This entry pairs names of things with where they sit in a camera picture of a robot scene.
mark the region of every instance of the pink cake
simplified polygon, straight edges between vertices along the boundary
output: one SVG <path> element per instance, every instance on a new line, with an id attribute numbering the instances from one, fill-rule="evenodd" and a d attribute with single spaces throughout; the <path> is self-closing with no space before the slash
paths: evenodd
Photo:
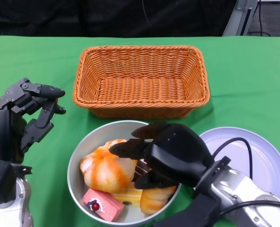
<path id="1" fill-rule="evenodd" d="M 82 199 L 91 209 L 90 203 L 97 202 L 99 210 L 96 213 L 106 221 L 114 221 L 122 212 L 124 205 L 110 193 L 89 189 Z"/>

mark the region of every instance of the green tablecloth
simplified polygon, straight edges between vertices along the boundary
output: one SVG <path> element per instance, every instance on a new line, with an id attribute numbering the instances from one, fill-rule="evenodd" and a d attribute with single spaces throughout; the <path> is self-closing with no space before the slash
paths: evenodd
<path id="1" fill-rule="evenodd" d="M 74 105 L 71 94 L 81 51 L 94 45 L 187 44 L 201 49 L 207 68 L 211 99 L 181 120 L 197 133 L 220 126 L 236 126 L 265 137 L 280 152 L 280 38 L 29 38 L 0 36 L 0 96 L 22 77 L 49 84 L 67 94 L 60 105 L 67 109 L 54 116 L 55 127 L 34 144 L 24 164 L 32 186 L 30 210 L 36 227 L 101 227 L 74 204 L 67 187 L 70 156 L 93 129 L 114 121 L 101 120 Z M 190 202 L 183 187 L 160 218 L 184 209 Z M 216 226 L 233 226 L 220 221 Z"/>

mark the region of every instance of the food item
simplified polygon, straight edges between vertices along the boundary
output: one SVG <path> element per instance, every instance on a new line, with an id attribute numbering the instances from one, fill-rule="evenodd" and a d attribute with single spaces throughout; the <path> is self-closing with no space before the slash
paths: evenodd
<path id="1" fill-rule="evenodd" d="M 112 194 L 115 199 L 126 206 L 140 206 L 142 190 L 135 189 L 135 183 L 131 182 L 127 188 L 121 189 L 119 192 Z"/>
<path id="2" fill-rule="evenodd" d="M 106 221 L 115 221 L 124 208 L 110 193 L 93 189 L 89 189 L 82 200 Z"/>
<path id="3" fill-rule="evenodd" d="M 142 191 L 140 208 L 145 214 L 154 214 L 168 202 L 168 198 L 176 191 L 176 186 L 168 188 L 152 188 Z"/>
<path id="4" fill-rule="evenodd" d="M 137 160 L 120 158 L 109 151 L 111 146 L 120 142 L 126 142 L 126 140 L 109 141 L 83 157 L 80 169 L 84 175 L 85 184 L 89 188 L 115 193 L 126 188 L 132 181 Z"/>

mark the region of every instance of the wicker basket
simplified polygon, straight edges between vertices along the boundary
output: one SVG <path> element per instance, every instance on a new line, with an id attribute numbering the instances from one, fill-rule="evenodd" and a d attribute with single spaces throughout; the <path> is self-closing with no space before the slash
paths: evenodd
<path id="1" fill-rule="evenodd" d="M 73 101 L 101 118 L 182 118 L 210 98 L 192 46 L 98 46 L 83 51 Z"/>

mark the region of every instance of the orange bread roll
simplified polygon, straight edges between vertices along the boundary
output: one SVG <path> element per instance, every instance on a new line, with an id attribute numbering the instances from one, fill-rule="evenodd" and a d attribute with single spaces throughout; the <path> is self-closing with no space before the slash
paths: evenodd
<path id="1" fill-rule="evenodd" d="M 82 158 L 80 169 L 88 187 L 115 193 L 126 188 L 132 181 L 137 160 L 120 158 L 109 151 L 111 146 L 121 142 L 126 142 L 126 140 L 109 141 Z"/>
<path id="2" fill-rule="evenodd" d="M 168 188 L 153 188 L 142 191 L 140 208 L 145 214 L 154 214 L 168 202 L 168 198 L 176 191 L 176 186 Z"/>

